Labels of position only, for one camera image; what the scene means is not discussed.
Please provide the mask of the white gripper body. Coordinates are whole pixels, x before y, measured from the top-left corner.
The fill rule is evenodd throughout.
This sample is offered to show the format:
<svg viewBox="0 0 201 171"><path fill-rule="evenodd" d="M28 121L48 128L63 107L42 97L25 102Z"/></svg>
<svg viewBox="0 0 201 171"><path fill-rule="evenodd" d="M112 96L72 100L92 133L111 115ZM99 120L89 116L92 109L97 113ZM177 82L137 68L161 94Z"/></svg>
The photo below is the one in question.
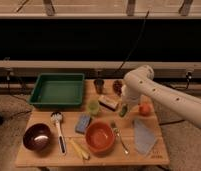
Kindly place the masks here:
<svg viewBox="0 0 201 171"><path fill-rule="evenodd" d="M131 90L126 85L121 88L121 101L124 106L127 107L127 111L130 112L140 101L141 94Z"/></svg>

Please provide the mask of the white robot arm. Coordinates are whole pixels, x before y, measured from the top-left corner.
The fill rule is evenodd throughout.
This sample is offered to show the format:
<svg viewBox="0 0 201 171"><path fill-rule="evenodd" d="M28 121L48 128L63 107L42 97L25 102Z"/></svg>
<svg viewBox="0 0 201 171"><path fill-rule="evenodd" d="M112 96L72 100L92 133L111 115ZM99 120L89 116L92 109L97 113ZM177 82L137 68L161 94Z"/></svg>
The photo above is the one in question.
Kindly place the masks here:
<svg viewBox="0 0 201 171"><path fill-rule="evenodd" d="M149 65L125 74L121 100L128 111L139 103L141 95L145 95L201 129L201 99L156 83L153 78L154 70Z"/></svg>

